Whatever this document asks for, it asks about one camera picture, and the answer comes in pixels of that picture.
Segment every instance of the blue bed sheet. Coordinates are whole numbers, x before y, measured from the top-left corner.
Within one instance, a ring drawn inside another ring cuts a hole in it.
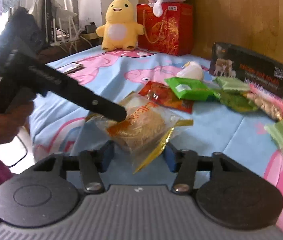
[[[165,78],[175,76],[188,61],[202,65],[205,81],[212,82],[208,60],[192,55],[175,57],[138,49],[104,53],[97,47],[53,62],[50,66],[57,68],[70,62],[82,63],[85,68],[72,77],[96,94],[119,102],[131,91],[140,90],[149,80],[164,82]],[[192,114],[175,112],[185,119],[194,120],[192,128],[172,140],[177,149],[192,149],[204,156],[211,156],[216,151],[224,152],[269,180],[283,194],[283,157],[264,130],[266,124],[273,123],[264,113],[239,114],[217,102],[195,102]],[[88,111],[53,93],[48,93],[46,98],[38,96],[30,117],[35,159],[58,152],[76,155],[85,149],[101,147],[109,138],[94,123],[84,123],[87,114]],[[176,175],[168,170],[162,157],[133,175],[130,157],[117,148],[108,171],[101,176],[106,186],[166,184],[170,187]],[[78,173],[69,173],[68,179],[74,185],[81,186]],[[195,187],[207,180],[208,173],[198,173]],[[283,213],[278,225],[283,229]]]

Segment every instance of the phone screen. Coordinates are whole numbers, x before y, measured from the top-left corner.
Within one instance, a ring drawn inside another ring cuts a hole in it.
[[[66,66],[62,66],[60,68],[57,68],[56,70],[67,75],[67,74],[74,73],[74,72],[81,70],[81,69],[83,69],[83,64],[72,62],[72,63],[70,63]]]

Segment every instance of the hand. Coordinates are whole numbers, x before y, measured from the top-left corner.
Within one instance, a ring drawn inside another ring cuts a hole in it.
[[[13,140],[33,109],[33,102],[29,102],[18,106],[10,114],[0,114],[0,144],[9,143]]]

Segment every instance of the red gift bag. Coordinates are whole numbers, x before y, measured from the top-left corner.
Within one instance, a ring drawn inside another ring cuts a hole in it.
[[[137,22],[145,34],[138,36],[142,49],[181,56],[193,49],[193,7],[186,3],[163,3],[163,15],[157,18],[148,4],[137,5]]]

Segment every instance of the wood panel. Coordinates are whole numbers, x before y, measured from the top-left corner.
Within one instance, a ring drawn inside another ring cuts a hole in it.
[[[223,41],[283,63],[283,0],[188,0],[187,3],[194,7],[194,55],[209,59],[213,43]]]

